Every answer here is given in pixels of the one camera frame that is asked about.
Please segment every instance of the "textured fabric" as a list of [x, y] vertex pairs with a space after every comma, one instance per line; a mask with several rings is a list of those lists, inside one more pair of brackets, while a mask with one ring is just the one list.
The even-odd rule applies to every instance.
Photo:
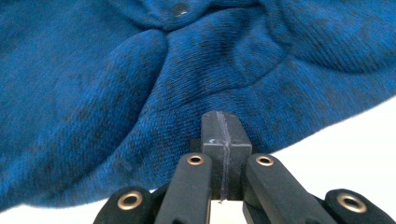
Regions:
[[388, 0], [0, 2], [0, 211], [169, 181], [201, 115], [274, 152], [396, 93]]

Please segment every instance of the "knit fabric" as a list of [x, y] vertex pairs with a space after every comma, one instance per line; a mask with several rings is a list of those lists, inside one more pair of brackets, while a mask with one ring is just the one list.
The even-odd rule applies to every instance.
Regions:
[[392, 0], [1, 1], [0, 211], [157, 188], [211, 110], [271, 153], [395, 94]]

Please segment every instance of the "button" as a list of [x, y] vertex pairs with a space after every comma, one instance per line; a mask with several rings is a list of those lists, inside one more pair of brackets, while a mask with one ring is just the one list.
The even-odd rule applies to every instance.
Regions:
[[175, 17], [181, 17], [183, 15], [186, 15], [189, 12], [189, 5], [186, 3], [177, 3], [173, 8], [172, 8], [172, 15]]

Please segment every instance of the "white surface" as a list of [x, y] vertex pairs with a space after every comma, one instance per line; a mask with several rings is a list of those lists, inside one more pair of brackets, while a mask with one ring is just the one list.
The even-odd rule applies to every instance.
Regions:
[[[351, 189], [396, 220], [396, 98], [274, 154], [306, 190]], [[93, 223], [105, 201], [67, 209], [19, 206], [0, 224]], [[241, 203], [212, 203], [211, 223], [244, 223]]]

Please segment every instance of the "blue cloth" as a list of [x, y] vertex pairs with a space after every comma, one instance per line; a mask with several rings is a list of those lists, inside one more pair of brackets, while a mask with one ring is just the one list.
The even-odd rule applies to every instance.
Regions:
[[0, 211], [169, 181], [201, 115], [274, 152], [396, 93], [392, 0], [0, 2]]

